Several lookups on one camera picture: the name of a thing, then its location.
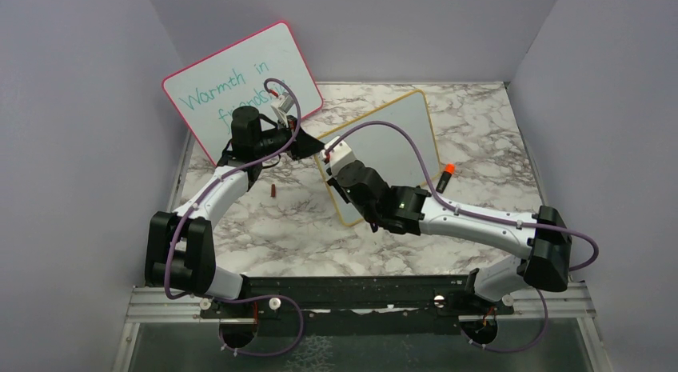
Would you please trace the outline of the yellow framed whiteboard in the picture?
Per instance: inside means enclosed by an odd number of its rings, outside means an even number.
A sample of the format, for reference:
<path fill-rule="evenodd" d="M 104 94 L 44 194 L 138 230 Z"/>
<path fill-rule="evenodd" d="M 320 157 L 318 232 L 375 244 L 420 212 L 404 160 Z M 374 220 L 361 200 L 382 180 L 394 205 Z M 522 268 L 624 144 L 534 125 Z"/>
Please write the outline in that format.
<path fill-rule="evenodd" d="M 390 122 L 400 127 L 415 143 L 429 177 L 437 178 L 442 169 L 427 98 L 422 90 L 413 90 L 318 136 L 324 143 L 349 129 L 372 121 Z M 374 168 L 391 186 L 426 186 L 425 176 L 413 148 L 394 129 L 367 126 L 345 140 L 358 160 Z"/>

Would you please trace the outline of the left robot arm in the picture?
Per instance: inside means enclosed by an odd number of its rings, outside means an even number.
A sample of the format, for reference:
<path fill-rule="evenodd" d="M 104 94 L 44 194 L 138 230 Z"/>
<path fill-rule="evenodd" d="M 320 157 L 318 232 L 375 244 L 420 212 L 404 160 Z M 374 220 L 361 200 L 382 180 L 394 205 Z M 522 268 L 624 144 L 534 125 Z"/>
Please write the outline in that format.
<path fill-rule="evenodd" d="M 220 298 L 223 309 L 235 317 L 250 309 L 252 297 L 242 289 L 245 276 L 216 263 L 213 229 L 252 188 L 266 161 L 282 154 L 302 160 L 324 147 L 293 116 L 263 130 L 266 119 L 253 106 L 238 107 L 231 121 L 232 138 L 209 182 L 174 211 L 159 211 L 150 219 L 145 278 L 151 286 L 163 287 L 168 298 Z"/>

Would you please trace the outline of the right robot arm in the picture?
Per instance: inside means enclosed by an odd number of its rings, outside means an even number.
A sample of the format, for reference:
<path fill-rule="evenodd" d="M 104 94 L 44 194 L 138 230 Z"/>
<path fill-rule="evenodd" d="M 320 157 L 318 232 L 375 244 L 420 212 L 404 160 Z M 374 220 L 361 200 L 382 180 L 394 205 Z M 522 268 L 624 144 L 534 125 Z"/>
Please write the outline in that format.
<path fill-rule="evenodd" d="M 483 312 L 506 294 L 527 286 L 548 292 L 568 287 L 572 237 L 557 209 L 503 213 L 438 202 L 420 186 L 391 186 L 373 168 L 354 160 L 325 167 L 328 183 L 352 204 L 373 231 L 461 238 L 503 250 L 508 258 L 469 274 L 463 307 Z"/>

